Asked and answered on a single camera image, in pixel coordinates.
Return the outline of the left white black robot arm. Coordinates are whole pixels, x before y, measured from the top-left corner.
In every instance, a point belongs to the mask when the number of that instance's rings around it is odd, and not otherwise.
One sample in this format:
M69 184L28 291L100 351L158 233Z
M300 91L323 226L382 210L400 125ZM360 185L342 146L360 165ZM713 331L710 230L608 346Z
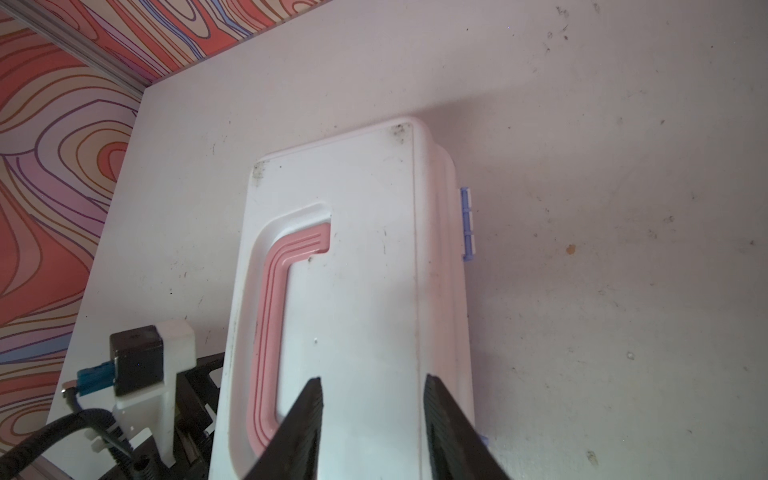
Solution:
M67 479L63 470L43 454L62 440L80 432L92 434L102 427L121 446L108 442L106 449L115 465L104 479L207 479L214 440L213 428L220 388L211 373L223 367L222 353L197 360L195 368L177 375L173 410L172 453L175 463L160 459L160 445L151 436L137 447L129 447L127 429L120 427L105 409L84 409L45 425L1 456L3 479Z

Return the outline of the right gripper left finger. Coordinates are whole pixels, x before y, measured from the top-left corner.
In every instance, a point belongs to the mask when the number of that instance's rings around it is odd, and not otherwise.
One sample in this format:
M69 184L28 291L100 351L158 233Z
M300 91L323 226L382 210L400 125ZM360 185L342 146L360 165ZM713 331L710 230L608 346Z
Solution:
M321 379L307 381L247 480L314 480L317 478L322 429Z

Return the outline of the white blue plastic tool box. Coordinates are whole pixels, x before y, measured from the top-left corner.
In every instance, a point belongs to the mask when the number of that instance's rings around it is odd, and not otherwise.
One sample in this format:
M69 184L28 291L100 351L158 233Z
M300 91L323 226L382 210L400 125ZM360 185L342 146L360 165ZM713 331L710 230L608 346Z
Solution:
M430 477L426 378L474 413L466 198L450 155L413 117L256 163L211 478L244 478L312 378L319 478Z

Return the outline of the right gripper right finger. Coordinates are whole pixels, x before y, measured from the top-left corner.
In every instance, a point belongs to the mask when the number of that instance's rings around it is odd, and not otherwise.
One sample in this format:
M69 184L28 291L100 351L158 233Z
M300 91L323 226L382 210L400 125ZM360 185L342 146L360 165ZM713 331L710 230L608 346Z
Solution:
M510 479L438 376L426 376L423 403L433 479Z

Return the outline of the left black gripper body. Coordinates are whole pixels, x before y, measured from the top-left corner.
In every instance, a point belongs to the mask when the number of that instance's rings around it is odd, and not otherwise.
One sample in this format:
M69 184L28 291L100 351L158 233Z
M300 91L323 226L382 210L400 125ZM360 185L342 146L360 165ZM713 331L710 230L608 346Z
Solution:
M220 387L212 375L224 363L222 353L201 357L195 368L177 376L172 453L168 467L158 443L150 438L135 449L130 479L192 479L209 477Z

